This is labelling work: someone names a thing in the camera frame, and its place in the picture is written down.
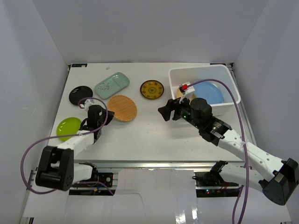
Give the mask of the woven wicker round plate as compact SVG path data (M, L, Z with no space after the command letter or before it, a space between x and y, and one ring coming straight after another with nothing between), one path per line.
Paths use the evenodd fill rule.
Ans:
M108 109L114 112L114 117L122 122L132 121L137 116L137 106L125 95L115 95L108 102Z

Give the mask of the tan round plate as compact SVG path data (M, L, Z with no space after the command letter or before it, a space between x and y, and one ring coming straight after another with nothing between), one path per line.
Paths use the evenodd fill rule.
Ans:
M176 98L181 98L181 97L183 97L183 93L179 89L177 89ZM194 94L192 94L191 97L189 98L189 100L191 101L195 98L196 98L196 96Z

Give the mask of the blue round plate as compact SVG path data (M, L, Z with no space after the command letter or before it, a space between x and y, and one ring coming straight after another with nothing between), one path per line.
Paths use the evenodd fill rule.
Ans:
M205 81L200 82L193 86L195 89L194 95L197 98L203 98L207 101L208 104L222 104L223 95L222 92L212 83Z

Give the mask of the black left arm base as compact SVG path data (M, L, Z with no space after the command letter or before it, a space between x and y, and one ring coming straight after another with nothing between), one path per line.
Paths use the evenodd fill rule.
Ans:
M91 179L73 184L69 190L69 195L112 196L115 193L113 179L113 173L95 173Z

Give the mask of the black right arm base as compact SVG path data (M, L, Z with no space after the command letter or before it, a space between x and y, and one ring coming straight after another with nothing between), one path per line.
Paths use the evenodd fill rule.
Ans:
M195 181L197 198L237 197L240 192L237 183L225 182L210 172L195 172L192 179Z

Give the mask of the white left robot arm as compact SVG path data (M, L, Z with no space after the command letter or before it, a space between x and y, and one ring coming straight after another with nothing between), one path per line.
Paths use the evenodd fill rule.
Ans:
M88 107L87 118L78 130L78 135L53 147L46 146L39 161L35 183L37 186L68 191L78 182L88 186L98 183L99 175L95 166L88 163L75 163L74 158L93 145L101 136L101 129L114 118L115 112L107 111L100 105Z

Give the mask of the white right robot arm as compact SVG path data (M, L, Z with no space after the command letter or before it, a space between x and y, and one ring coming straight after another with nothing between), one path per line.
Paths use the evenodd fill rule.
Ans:
M165 121L183 119L198 129L199 135L238 158L248 160L249 172L227 161L218 161L211 169L211 181L216 186L226 182L244 185L262 192L270 201L286 205L299 184L299 164L289 158L275 157L252 143L242 140L230 125L212 114L212 107L202 98L170 99L158 112Z

